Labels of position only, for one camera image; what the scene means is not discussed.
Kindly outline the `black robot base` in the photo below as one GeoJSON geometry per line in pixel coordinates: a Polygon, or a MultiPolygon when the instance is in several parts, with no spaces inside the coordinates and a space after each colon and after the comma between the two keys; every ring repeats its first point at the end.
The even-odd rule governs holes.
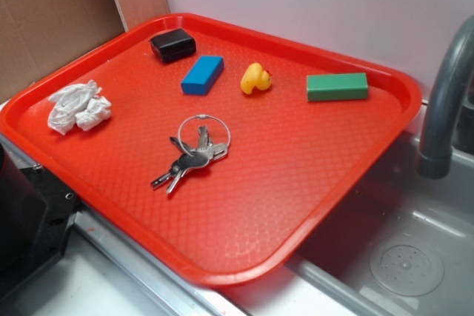
{"type": "Polygon", "coordinates": [[[50,170],[19,168],[1,148],[1,300],[62,259],[77,204],[50,170]]]}

